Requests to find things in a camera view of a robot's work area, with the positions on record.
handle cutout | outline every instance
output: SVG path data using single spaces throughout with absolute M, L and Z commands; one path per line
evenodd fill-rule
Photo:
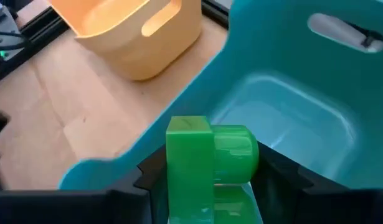
M 383 50 L 383 35 L 346 22 L 337 17 L 316 13 L 309 17 L 308 27 L 318 35 L 364 53 Z
M 181 8 L 182 0 L 171 0 L 165 7 L 159 10 L 153 17 L 141 28 L 141 33 L 145 37 L 153 35 L 159 28 L 161 28 L 167 21 L 172 19 Z

black frame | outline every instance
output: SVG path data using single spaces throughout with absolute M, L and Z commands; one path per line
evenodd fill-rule
M 214 0 L 202 0 L 202 13 L 222 27 L 229 28 L 229 10 Z M 20 32 L 30 40 L 31 44 L 12 59 L 0 63 L 0 80 L 29 60 L 68 28 L 64 20 L 51 7 L 29 21 L 20 29 Z

teal bin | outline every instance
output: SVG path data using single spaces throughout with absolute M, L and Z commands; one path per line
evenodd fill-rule
M 224 48 L 131 149 L 78 163 L 60 188 L 110 185 L 164 144 L 175 115 L 246 125 L 329 179 L 383 188 L 383 49 L 363 52 L 312 32 L 315 13 L 383 37 L 383 0 L 235 0 Z

green plastic block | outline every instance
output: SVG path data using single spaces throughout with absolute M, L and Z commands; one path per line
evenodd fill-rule
M 177 116 L 166 131 L 166 160 L 170 223 L 213 223 L 214 184 L 248 182 L 257 168 L 258 147 L 244 126 L 211 126 L 204 116 Z M 226 192 L 216 196 L 235 201 L 240 188 L 216 190 Z

